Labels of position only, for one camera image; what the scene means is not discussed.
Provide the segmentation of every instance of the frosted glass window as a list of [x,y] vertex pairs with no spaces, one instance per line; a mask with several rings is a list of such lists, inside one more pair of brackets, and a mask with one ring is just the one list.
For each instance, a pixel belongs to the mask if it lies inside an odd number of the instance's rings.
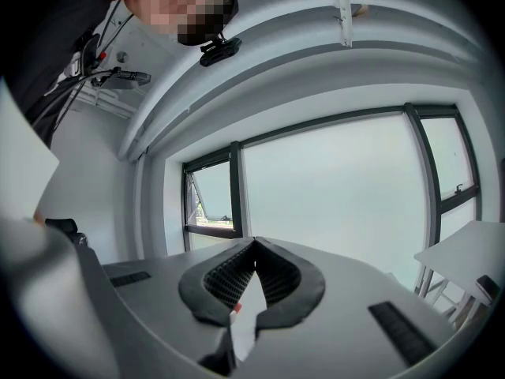
[[442,214],[442,224],[440,226],[440,241],[448,238],[465,226],[470,220],[475,220],[475,207],[477,200],[470,199],[457,208]]
[[413,290],[427,211],[405,115],[298,133],[243,157],[252,235],[364,261]]
[[214,246],[224,242],[229,242],[229,239],[189,233],[189,244],[191,245],[191,250],[204,249],[205,247]]
[[191,174],[195,201],[194,212],[189,215],[189,223],[197,226],[225,227],[233,229],[230,195],[230,163],[204,168]]
[[453,196],[459,184],[461,190],[472,186],[469,158],[456,120],[438,118],[421,122],[435,158],[442,199]]

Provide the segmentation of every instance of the white metal bracket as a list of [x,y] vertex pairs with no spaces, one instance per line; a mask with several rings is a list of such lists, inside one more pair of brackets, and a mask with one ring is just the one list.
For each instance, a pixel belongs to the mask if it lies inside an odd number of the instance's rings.
[[342,33],[340,43],[344,47],[353,46],[353,14],[350,10],[350,0],[335,0],[335,7],[340,9],[340,26]]

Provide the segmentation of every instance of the wire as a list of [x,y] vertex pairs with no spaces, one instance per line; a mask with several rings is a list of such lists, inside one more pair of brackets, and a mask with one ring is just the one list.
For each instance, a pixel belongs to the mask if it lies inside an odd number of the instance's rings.
[[56,125],[54,126],[54,129],[53,129],[53,133],[56,132],[56,129],[60,126],[60,123],[62,123],[63,118],[65,117],[66,113],[69,111],[70,107],[73,104],[73,101],[77,98],[77,94],[80,93],[80,90],[82,90],[82,88],[84,87],[85,83],[86,83],[85,81],[83,81],[82,83],[80,83],[79,88],[77,89],[76,93],[73,95],[73,97],[70,100],[70,102],[67,104],[65,110],[63,111],[62,116],[60,117],[60,119],[58,120],[58,122],[56,122]]
[[103,52],[105,52],[105,51],[107,50],[107,48],[110,46],[110,44],[112,43],[112,41],[114,41],[114,40],[115,40],[116,36],[118,36],[119,32],[123,29],[123,27],[126,25],[126,23],[127,23],[128,21],[130,21],[130,19],[131,19],[132,17],[133,17],[133,14],[130,14],[130,15],[128,16],[128,18],[126,18],[125,22],[123,22],[123,23],[121,24],[121,27],[119,27],[119,28],[118,28],[118,30],[117,30],[117,31],[116,31],[116,32],[112,35],[112,37],[109,39],[109,42],[107,42],[107,43],[105,44],[105,47],[103,47],[102,51],[99,53],[98,58],[100,57],[100,55],[101,55]]
[[105,23],[105,27],[103,28],[103,31],[102,31],[102,35],[100,36],[100,39],[98,41],[98,45],[96,46],[97,48],[100,47],[100,45],[102,44],[103,42],[103,37],[105,36],[105,33],[107,32],[107,29],[109,28],[109,24],[110,24],[110,20],[112,20],[112,17],[113,15],[115,14],[116,10],[118,9],[119,7],[119,4],[121,3],[121,0],[119,0],[116,5],[114,6],[114,8],[112,9],[112,11],[110,12],[110,16],[109,18],[107,18],[107,22]]
[[89,76],[82,77],[81,79],[77,80],[75,83],[72,83],[69,87],[67,87],[65,90],[60,92],[50,103],[46,105],[46,107],[40,112],[39,116],[36,118],[36,120],[32,123],[32,128],[35,128],[35,126],[40,122],[40,120],[46,115],[50,110],[54,108],[54,106],[59,103],[68,93],[70,93],[79,83],[84,83],[86,80],[95,78],[95,77],[100,77],[100,76],[110,76],[114,72],[112,70],[105,70],[103,72],[98,72],[98,73],[93,73],[90,74]]

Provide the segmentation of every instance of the black window frame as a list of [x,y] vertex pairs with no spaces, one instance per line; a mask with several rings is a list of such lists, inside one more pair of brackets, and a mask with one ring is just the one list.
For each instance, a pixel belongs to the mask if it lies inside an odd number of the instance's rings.
[[[206,156],[195,159],[192,162],[185,163],[182,172],[182,192],[183,192],[183,226],[185,250],[190,250],[189,233],[198,233],[221,238],[239,238],[245,237],[249,232],[249,218],[247,215],[246,196],[245,196],[245,178],[243,175],[243,165],[241,150],[249,148],[256,144],[263,144],[281,137],[306,132],[321,127],[333,126],[339,123],[354,122],[363,119],[377,118],[381,116],[391,116],[395,114],[405,114],[410,121],[413,134],[417,139],[417,147],[421,154],[421,162],[425,174],[425,186],[428,190],[429,207],[429,228],[427,247],[434,246],[440,241],[440,229],[442,215],[459,205],[471,200],[477,199],[476,220],[481,220],[481,188],[477,169],[477,160],[470,140],[468,130],[463,122],[462,116],[455,105],[424,105],[405,103],[403,106],[371,108],[358,111],[344,112],[341,114],[329,115],[322,118],[316,118],[305,122],[300,122],[292,126],[276,129],[271,132],[250,137],[242,142],[232,142],[221,150],[210,153]],[[435,118],[454,118],[462,136],[465,150],[469,158],[470,170],[473,184],[471,187],[456,193],[454,196],[442,200],[440,193],[440,182],[436,170],[435,158],[425,128],[422,125],[422,119]],[[216,161],[230,160],[230,194],[232,215],[234,220],[234,230],[219,229],[216,227],[195,227],[186,223],[186,176],[193,171],[201,170],[217,164]],[[427,270],[421,266],[421,274],[417,281],[415,293],[420,296],[426,296],[431,283],[433,271]]]

